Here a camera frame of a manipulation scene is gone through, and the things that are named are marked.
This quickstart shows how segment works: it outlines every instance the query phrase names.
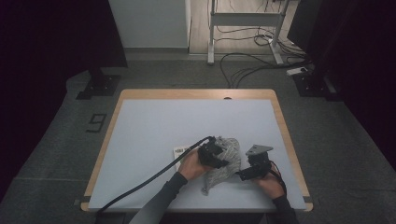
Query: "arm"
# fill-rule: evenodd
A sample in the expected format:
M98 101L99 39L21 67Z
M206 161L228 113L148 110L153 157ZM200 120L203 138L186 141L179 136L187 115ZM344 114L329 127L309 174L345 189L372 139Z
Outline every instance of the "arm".
M187 184L187 179L179 172L176 172L172 178L163 185L160 192L140 209L130 224L159 223L169 203L176 198L178 191L185 184Z
M276 206L276 221L280 224L298 224L294 209L291 208L285 191L274 175L268 173L265 177L253 180L266 193Z
M155 224L159 223L166 208L176 198L178 191L189 180L192 180L212 168L203 166L199 162L198 151L191 151L180 164L178 171L163 185L158 192L134 216L130 224Z

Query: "crumpled fabric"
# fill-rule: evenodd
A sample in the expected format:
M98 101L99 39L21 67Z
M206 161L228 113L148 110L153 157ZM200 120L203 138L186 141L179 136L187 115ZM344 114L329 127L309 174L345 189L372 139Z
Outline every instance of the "crumpled fabric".
M241 168L241 157L239 155L238 141L234 138L223 138L222 140L225 143L225 147L223 148L223 151L216 157L220 160L228 161L229 164L219 169L213 169L205 174L205 185L202 188L202 193L204 195L208 195L210 189L231 177Z

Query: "floor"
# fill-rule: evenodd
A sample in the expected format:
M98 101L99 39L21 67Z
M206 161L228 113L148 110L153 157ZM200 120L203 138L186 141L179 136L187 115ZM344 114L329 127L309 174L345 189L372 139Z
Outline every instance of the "floor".
M217 1L217 12L243 12L243 13L263 13L278 12L284 6L285 1L265 1L265 0L219 0ZM291 46L287 39L287 34L291 25L292 18L299 1L290 1L285 20L280 33L280 41ZM207 42L209 38L209 15L211 10L211 1L191 1L191 39L190 53L207 53ZM225 33L239 29L246 29L237 32ZM250 54L271 54L268 46L257 45L253 36L264 35L266 31L273 32L274 27L239 27L239 26L221 26L215 28L214 38L215 53L242 52ZM266 44L267 41L259 39L259 44Z
M79 205L122 90L227 88L219 58L213 66L205 56L177 53L127 59L128 68L103 69L121 76L114 96L76 100L90 77L67 81L63 105L0 204L0 223L95 222ZM237 57L222 64L227 77L257 65ZM344 103L300 97L286 69L261 70L239 88L276 92L314 203L312 212L297 214L300 223L396 223L396 173ZM104 126L87 133L97 127L94 114L106 114Z

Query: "gray carpet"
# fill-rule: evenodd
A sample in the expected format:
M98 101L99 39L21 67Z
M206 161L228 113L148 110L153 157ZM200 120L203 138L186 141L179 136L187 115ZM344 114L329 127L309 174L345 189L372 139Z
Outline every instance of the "gray carpet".
M228 74L255 66L224 64ZM130 60L129 68L104 69L121 75L112 97L79 101L87 73L67 82L68 93L39 145L13 180L0 205L0 223L94 223L79 202L124 89L224 89L219 63L202 60ZM276 91L299 158L314 210L299 213L301 223L396 223L396 174L375 143L341 102L302 98L285 69L262 70L244 79L241 89ZM106 114L99 133L93 114Z

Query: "black sleeve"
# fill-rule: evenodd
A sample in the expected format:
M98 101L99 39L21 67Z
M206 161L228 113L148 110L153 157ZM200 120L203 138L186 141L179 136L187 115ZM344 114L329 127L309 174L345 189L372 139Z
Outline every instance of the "black sleeve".
M163 185L158 192L142 209L134 216L130 224L154 224L159 223L169 206L177 196L178 191L187 184L187 179L176 172L172 178Z
M298 224L296 213L294 209L290 206L288 198L286 195L280 196L273 199L276 206L276 221L279 224Z

